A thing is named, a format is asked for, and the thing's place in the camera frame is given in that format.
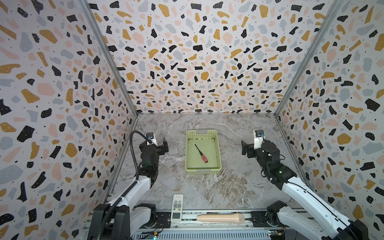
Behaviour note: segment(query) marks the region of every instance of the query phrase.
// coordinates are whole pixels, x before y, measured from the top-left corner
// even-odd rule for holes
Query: terrazzo wallpaper
[[[0,7],[0,238],[82,239],[131,113],[76,1]]]
[[[89,0],[139,113],[271,113],[332,0]]]
[[[384,237],[384,1],[345,1],[278,119],[312,188]]]

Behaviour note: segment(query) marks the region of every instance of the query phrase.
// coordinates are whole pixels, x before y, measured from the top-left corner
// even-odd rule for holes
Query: white remote control
[[[181,222],[183,213],[183,194],[174,194],[172,201],[171,222]]]

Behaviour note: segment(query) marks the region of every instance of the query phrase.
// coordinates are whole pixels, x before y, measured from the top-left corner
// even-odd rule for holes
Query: marble tabletop
[[[216,129],[220,145],[220,174],[192,175],[185,170],[185,135],[190,129]],[[275,119],[271,115],[139,115],[136,130],[154,132],[159,144],[163,137],[169,152],[159,159],[159,175],[139,203],[171,209],[173,194],[184,194],[183,209],[264,209],[277,200],[300,208],[290,196],[260,175],[255,158],[241,155],[241,140],[253,143],[253,131],[263,129],[265,139],[275,143],[286,158],[281,162],[297,172]],[[136,159],[141,162],[139,144],[134,135]],[[113,196],[131,184],[135,170],[130,150],[121,167]]]

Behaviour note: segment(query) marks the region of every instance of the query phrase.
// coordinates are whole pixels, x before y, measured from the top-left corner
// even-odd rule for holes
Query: black speckle
[[[367,108],[370,109],[370,110],[373,110],[376,112],[376,110],[380,107],[380,104],[378,104],[377,102],[373,101],[372,99],[368,98],[366,101],[365,101],[365,104],[367,104]]]
[[[71,15],[71,16],[67,16],[67,19],[68,21],[71,23],[71,22],[74,22],[74,21],[77,21],[77,18],[75,15]]]
[[[28,17],[28,13],[26,13],[26,11],[24,11],[22,8],[17,8],[17,12],[25,18]]]
[[[34,128],[30,126],[25,126],[19,136],[17,137],[17,141],[24,142],[28,138],[31,138],[34,132]]]
[[[191,3],[191,8],[192,9],[197,9],[197,10],[201,11],[201,4]]]
[[[40,186],[46,180],[46,177],[44,175],[45,172],[41,172],[40,176],[38,177],[36,182],[31,186],[31,188],[37,188],[38,186]]]
[[[52,70],[55,76],[61,76],[61,71],[52,65]]]
[[[302,6],[300,6],[300,5],[294,5],[294,4],[292,4],[292,6],[291,6],[291,10],[294,10],[294,11],[300,11],[301,10],[301,7]]]
[[[113,2],[109,5],[110,8],[119,8],[119,1]]]

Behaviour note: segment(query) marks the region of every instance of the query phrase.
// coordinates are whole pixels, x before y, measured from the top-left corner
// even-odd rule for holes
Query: black cable
[[[298,184],[296,184],[296,183],[293,183],[293,182],[288,182],[288,183],[290,183],[290,184],[294,184],[294,185],[296,185],[296,186],[299,186],[300,188],[302,188],[305,192],[307,192],[306,191],[306,189],[305,188],[303,188],[302,186],[300,186],[300,185],[298,185]],[[327,206],[326,205],[324,205],[321,201],[319,201],[319,199],[317,199],[313,194],[311,194],[310,192],[307,192],[307,193],[309,193],[313,198],[315,198],[319,203],[321,203],[333,216],[335,216],[336,217],[336,219],[338,219],[341,223],[343,223],[350,231],[351,231],[351,233],[353,233],[353,235],[355,236],[355,239],[356,240],[358,240],[358,237],[356,236],[356,234],[349,228],[349,226],[347,226],[341,219],[339,219],[329,208],[327,208]]]

